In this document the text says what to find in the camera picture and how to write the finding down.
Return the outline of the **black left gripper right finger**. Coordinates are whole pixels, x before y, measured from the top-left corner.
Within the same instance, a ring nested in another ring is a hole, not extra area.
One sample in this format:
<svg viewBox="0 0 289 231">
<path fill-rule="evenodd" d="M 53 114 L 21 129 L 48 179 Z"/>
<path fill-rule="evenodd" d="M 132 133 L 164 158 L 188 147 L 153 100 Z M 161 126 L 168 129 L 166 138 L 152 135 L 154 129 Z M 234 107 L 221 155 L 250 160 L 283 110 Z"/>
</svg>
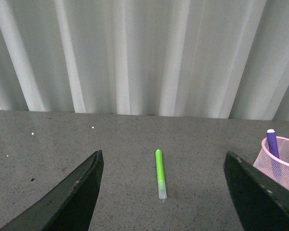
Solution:
<svg viewBox="0 0 289 231">
<path fill-rule="evenodd" d="M 289 191 L 228 151 L 223 170 L 246 231 L 289 231 Z"/>
</svg>

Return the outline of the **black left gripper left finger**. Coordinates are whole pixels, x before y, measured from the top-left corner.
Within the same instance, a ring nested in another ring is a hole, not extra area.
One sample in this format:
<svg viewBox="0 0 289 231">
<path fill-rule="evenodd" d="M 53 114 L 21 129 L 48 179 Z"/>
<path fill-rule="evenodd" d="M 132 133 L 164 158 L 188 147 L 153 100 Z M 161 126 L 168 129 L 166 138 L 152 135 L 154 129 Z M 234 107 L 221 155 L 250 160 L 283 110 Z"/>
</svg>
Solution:
<svg viewBox="0 0 289 231">
<path fill-rule="evenodd" d="M 103 168 L 103 154 L 99 150 L 1 230 L 87 231 L 99 195 Z"/>
</svg>

